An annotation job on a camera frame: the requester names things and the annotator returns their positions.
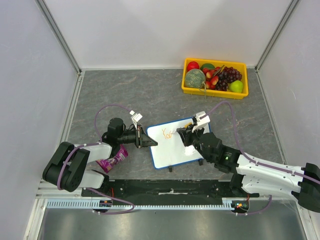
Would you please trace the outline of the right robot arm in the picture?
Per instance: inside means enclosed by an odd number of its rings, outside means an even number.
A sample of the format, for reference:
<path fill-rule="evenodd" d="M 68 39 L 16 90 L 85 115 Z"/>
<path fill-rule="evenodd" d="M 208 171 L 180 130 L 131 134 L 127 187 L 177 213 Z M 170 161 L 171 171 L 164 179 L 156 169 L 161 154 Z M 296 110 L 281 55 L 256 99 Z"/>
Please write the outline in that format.
<path fill-rule="evenodd" d="M 194 130 L 191 125 L 178 128 L 185 147 L 195 150 L 215 168 L 232 173 L 229 191 L 235 197 L 244 193 L 296 200 L 312 212 L 320 211 L 320 168 L 280 164 L 253 157 L 239 149 L 226 146 L 213 132 Z"/>

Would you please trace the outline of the white orange marker pen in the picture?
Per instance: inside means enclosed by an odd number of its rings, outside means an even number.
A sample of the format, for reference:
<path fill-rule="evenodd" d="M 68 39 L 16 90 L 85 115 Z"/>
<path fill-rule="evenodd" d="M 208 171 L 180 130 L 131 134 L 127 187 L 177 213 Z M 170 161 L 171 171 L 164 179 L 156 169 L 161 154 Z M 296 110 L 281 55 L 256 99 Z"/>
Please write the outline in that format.
<path fill-rule="evenodd" d="M 193 125 L 193 123 L 191 123 L 191 122 L 188 122 L 185 125 L 179 125 L 176 128 L 174 128 L 172 131 L 170 131 L 170 134 L 171 135 L 177 134 L 178 133 L 178 129 L 185 129 L 185 128 L 187 128 L 189 126 L 192 126 L 192 125 Z"/>

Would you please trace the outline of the blue framed whiteboard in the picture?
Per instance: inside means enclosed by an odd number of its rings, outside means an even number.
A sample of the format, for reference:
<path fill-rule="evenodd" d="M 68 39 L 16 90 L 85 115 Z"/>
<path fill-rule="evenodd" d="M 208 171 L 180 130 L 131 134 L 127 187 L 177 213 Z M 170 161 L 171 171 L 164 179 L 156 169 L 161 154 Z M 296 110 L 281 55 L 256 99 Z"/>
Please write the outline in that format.
<path fill-rule="evenodd" d="M 149 126 L 146 133 L 158 142 L 150 148 L 153 165 L 156 169 L 164 169 L 171 165 L 202 159 L 200 153 L 191 145 L 185 147 L 178 133 L 171 135 L 170 131 L 180 125 L 193 122 L 192 118 Z"/>

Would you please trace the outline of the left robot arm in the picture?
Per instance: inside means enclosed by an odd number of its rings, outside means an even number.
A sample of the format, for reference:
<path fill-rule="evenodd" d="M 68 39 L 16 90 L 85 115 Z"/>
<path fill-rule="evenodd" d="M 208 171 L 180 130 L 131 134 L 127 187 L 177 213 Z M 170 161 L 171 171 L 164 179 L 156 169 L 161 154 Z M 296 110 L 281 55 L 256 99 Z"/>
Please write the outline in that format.
<path fill-rule="evenodd" d="M 102 141 L 81 145 L 60 143 L 43 170 L 42 179 L 59 190 L 92 188 L 95 194 L 104 197 L 110 191 L 109 183 L 104 181 L 105 174 L 128 157 L 127 144 L 134 144 L 138 149 L 158 145 L 140 124 L 126 128 L 121 118 L 113 118 Z"/>

